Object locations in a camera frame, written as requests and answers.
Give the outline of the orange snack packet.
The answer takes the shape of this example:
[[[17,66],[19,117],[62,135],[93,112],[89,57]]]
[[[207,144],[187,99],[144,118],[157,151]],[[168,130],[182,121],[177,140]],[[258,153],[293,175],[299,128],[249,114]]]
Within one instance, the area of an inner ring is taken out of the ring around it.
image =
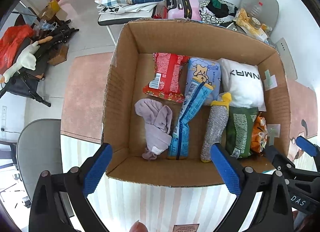
[[[251,136],[250,148],[257,154],[263,152],[267,144],[267,124],[266,120],[261,114],[257,116],[253,124],[253,131]]]

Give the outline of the green snack packet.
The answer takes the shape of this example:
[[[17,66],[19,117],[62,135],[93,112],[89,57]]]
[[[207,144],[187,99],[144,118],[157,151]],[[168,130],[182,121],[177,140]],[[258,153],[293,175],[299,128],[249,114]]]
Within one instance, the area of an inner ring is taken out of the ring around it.
[[[253,124],[258,116],[258,108],[229,107],[229,118],[226,125],[225,149],[236,159],[248,158],[251,155],[251,137]]]

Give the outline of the white cloth with lettering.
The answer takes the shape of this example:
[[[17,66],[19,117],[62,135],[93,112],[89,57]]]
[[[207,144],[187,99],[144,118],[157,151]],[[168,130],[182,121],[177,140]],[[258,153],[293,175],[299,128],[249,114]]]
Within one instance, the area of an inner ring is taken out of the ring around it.
[[[225,58],[217,62],[221,70],[222,90],[232,97],[230,106],[261,108],[265,105],[263,83],[257,66]]]

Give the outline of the yellow silver mesh scrubber pack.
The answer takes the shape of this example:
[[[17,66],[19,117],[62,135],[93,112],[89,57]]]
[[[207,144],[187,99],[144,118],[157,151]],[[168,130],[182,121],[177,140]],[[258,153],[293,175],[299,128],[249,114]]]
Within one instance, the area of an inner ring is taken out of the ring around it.
[[[204,163],[211,161],[210,149],[213,144],[220,143],[229,118],[229,104],[232,96],[229,92],[219,94],[216,101],[210,104],[206,133],[201,149],[200,159]]]

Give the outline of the long blue snack wrapper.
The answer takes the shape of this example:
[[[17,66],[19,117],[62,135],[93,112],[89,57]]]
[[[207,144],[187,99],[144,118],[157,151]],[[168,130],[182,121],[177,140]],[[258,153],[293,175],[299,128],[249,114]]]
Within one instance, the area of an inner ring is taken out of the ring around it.
[[[213,87],[193,77],[185,99],[182,103],[176,126],[172,133],[168,159],[182,160],[189,154],[189,122],[196,116]]]

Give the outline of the lilac towel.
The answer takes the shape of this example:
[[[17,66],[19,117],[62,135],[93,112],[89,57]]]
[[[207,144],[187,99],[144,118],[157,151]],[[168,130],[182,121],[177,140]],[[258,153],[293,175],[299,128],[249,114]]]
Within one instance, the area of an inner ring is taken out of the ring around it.
[[[146,148],[142,158],[155,160],[171,144],[172,110],[159,101],[145,98],[135,103],[135,112],[144,119]]]

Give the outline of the light blue tissue pack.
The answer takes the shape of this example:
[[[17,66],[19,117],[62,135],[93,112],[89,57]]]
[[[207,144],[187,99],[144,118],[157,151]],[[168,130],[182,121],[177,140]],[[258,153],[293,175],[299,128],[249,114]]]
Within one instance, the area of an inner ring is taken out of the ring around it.
[[[191,85],[191,79],[196,77],[213,87],[213,91],[206,98],[204,105],[210,105],[216,101],[220,93],[221,68],[220,64],[208,59],[192,57],[188,60],[187,80],[185,95]]]

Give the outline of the red snack packet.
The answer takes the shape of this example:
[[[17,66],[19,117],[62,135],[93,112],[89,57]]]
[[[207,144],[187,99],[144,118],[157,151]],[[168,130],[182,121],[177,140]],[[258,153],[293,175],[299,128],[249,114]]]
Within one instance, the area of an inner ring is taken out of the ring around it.
[[[182,68],[189,58],[171,53],[154,53],[155,77],[144,86],[144,94],[182,103],[184,95],[181,93],[179,81]]]

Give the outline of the striped mat with cat print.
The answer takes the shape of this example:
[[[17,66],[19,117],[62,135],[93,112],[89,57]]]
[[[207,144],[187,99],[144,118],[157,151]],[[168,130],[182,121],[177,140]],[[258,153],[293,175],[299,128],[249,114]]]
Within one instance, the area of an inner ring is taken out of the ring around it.
[[[100,147],[111,57],[111,53],[80,56],[71,66],[61,120],[64,171],[80,166]],[[149,231],[173,231],[191,224],[199,231],[213,231],[235,196],[225,185],[157,186],[104,174],[88,200],[110,231],[128,231],[135,222]]]

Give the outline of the brown label tag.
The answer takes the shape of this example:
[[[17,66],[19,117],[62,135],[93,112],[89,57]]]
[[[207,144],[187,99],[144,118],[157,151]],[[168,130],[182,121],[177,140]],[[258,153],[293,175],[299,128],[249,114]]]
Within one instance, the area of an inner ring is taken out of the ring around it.
[[[199,226],[199,224],[176,224],[173,232],[197,232]]]

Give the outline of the black white patterned bag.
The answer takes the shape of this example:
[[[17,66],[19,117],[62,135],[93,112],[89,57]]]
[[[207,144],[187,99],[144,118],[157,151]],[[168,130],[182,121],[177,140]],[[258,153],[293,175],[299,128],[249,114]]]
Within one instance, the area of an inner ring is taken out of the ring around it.
[[[224,0],[205,0],[199,6],[201,21],[212,25],[221,25],[233,21],[237,11],[237,6]]]

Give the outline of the yellow cardboard box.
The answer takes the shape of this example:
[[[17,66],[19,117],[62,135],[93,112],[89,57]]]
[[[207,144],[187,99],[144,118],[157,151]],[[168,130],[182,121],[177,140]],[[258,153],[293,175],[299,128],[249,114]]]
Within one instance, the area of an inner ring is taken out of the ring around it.
[[[47,6],[40,12],[39,18],[44,21],[51,20],[59,11],[60,5],[57,0],[50,1]]]

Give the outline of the pink suitcase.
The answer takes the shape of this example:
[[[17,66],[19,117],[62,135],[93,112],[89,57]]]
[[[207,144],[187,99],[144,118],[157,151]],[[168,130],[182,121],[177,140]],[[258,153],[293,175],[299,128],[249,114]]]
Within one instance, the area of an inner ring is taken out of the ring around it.
[[[201,21],[199,0],[166,0],[168,19]]]

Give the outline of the grey chair by wall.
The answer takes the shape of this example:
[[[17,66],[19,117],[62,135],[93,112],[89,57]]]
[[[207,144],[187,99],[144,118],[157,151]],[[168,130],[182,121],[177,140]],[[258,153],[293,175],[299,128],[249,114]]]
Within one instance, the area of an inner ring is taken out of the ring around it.
[[[239,8],[245,9],[248,16],[253,16],[261,24],[265,24],[269,35],[272,33],[279,16],[277,0],[240,0]]]

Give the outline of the folding cot frame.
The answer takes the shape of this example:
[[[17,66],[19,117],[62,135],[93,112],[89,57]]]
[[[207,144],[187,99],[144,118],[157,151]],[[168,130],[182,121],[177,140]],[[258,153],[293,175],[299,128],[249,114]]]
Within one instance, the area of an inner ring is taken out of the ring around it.
[[[138,12],[125,12],[123,14],[100,14],[98,17],[98,25],[107,29],[112,42],[116,46],[117,40],[114,38],[110,28],[111,25],[122,25],[142,18],[152,18],[156,12],[156,7],[157,3],[151,5],[151,9],[149,11],[140,10]]]

